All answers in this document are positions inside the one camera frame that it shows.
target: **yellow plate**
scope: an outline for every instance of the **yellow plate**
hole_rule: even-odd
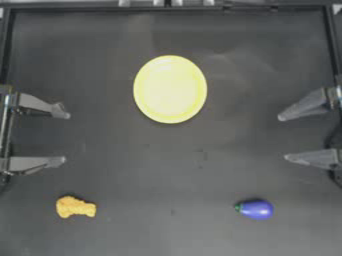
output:
[[[161,123],[180,123],[201,109],[207,82],[197,66],[179,56],[161,56],[141,67],[133,81],[141,112]]]

